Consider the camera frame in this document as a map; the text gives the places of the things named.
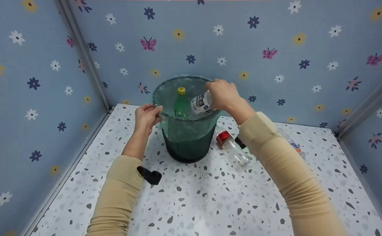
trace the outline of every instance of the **dark blue flower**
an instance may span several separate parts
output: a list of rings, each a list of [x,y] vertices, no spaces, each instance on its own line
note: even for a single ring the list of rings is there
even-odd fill
[[[255,102],[255,100],[257,100],[257,96],[249,96],[248,100],[249,102]]]
[[[33,77],[32,79],[29,78],[29,82],[27,82],[27,84],[29,84],[29,88],[34,88],[35,90],[37,90],[37,87],[41,87],[41,85],[38,83],[40,80],[38,79],[35,79],[35,77]]]
[[[285,99],[279,99],[277,103],[278,103],[278,106],[283,106],[284,103],[286,103],[286,100]]]
[[[32,156],[29,157],[31,159],[31,162],[33,162],[34,160],[36,160],[36,161],[40,160],[39,158],[43,156],[43,155],[40,154],[40,152],[41,151],[37,151],[37,150],[35,150],[34,152],[31,152]]]
[[[98,50],[97,50],[97,46],[95,46],[95,43],[93,43],[93,42],[88,42],[88,46],[89,46],[89,48],[92,50],[92,52],[93,51],[97,51],[98,52]]]
[[[311,61],[309,61],[309,60],[302,60],[302,63],[299,64],[300,69],[302,69],[302,68],[306,69],[306,66],[310,66],[309,62],[311,62]]]
[[[250,29],[252,27],[257,28],[257,24],[259,24],[258,19],[259,19],[259,17],[256,17],[255,15],[254,15],[254,17],[249,17],[248,24],[249,24]]]
[[[193,63],[194,64],[194,61],[196,60],[195,58],[194,58],[194,56],[193,55],[187,55],[187,59],[186,60],[188,60],[188,64],[191,64],[191,63]]]
[[[150,20],[154,20],[155,18],[153,18],[153,16],[155,15],[155,13],[153,12],[153,9],[151,9],[150,7],[148,7],[147,9],[144,9],[144,14],[147,15],[147,19]]]
[[[57,128],[59,131],[64,131],[64,129],[67,128],[66,123],[61,122]]]

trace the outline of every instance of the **person's left hand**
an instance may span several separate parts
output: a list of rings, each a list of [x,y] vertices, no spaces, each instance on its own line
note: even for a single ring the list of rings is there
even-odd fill
[[[137,108],[134,133],[145,133],[148,137],[152,133],[153,126],[162,120],[159,116],[162,108],[162,106],[155,107],[152,103]]]

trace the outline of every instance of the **green bottle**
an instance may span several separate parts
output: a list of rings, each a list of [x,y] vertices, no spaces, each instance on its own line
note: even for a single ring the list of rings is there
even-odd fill
[[[190,102],[185,95],[185,88],[179,87],[177,89],[178,96],[175,101],[174,111],[177,117],[187,117],[189,112]]]

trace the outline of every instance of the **table surface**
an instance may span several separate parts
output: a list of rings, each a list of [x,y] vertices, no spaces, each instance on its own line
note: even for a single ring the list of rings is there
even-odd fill
[[[133,132],[136,108],[115,107],[32,236],[85,235],[106,173]],[[276,125],[302,147],[349,234],[382,235],[382,221],[331,130]],[[220,117],[218,126],[238,133],[231,117]],[[129,236],[293,235],[284,199],[256,159],[237,171],[212,141],[205,158],[182,164],[169,156],[157,128],[145,155],[143,166],[163,177],[159,185],[144,182]]]

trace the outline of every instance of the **white flower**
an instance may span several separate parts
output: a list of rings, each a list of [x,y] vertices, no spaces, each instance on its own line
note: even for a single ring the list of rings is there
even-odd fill
[[[2,206],[4,203],[8,203],[12,196],[13,194],[10,194],[10,192],[2,193],[2,195],[0,196],[0,206]]]
[[[124,52],[124,46],[121,43],[117,43],[115,48],[120,52]]]
[[[274,79],[277,83],[279,83],[279,82],[283,82],[283,80],[284,80],[284,76],[282,76],[282,75],[279,75],[279,76],[275,76],[275,79]]]
[[[331,34],[331,38],[332,38],[333,36],[338,36],[338,33],[341,31],[342,31],[341,25],[337,25],[335,27],[331,27],[331,31],[329,31],[328,33]]]
[[[123,75],[128,75],[128,70],[126,70],[125,68],[121,68],[120,69],[120,73],[122,73]]]
[[[330,62],[329,66],[327,67],[329,68],[329,70],[335,70],[337,66],[338,66],[338,61],[334,61],[334,62]]]
[[[217,26],[215,26],[215,29],[214,29],[214,33],[216,33],[217,34],[217,36],[219,35],[219,34],[221,34],[221,35],[223,35],[223,26],[222,25],[217,25]]]
[[[52,61],[50,66],[51,68],[53,68],[53,70],[59,71],[60,66],[58,61],[56,60]]]
[[[37,115],[38,115],[37,110],[30,109],[29,111],[27,111],[27,115],[25,117],[28,117],[28,121],[30,121],[31,119],[35,120],[35,117],[37,117]]]
[[[115,17],[112,14],[108,13],[108,15],[105,15],[105,16],[107,17],[107,21],[109,21],[111,25],[116,24]]]
[[[376,116],[378,116],[379,118],[382,118],[382,109],[379,108],[376,112],[377,112]]]
[[[294,2],[290,3],[290,6],[288,8],[291,11],[290,14],[293,14],[293,12],[299,12],[300,7],[302,7],[302,5],[300,5],[300,0],[295,0]]]
[[[22,42],[25,42],[25,39],[22,39],[22,33],[18,33],[17,31],[10,31],[12,35],[9,35],[9,38],[13,39],[13,43],[19,43],[22,45]]]
[[[218,64],[220,64],[220,66],[225,66],[226,62],[226,58],[218,58]]]
[[[70,86],[67,86],[64,91],[65,91],[66,95],[71,95],[71,92],[73,92],[73,89],[71,89]]]
[[[316,93],[316,92],[319,92],[321,89],[322,89],[321,85],[316,85],[316,86],[314,86],[314,87],[312,88],[312,91],[313,91],[314,93]]]

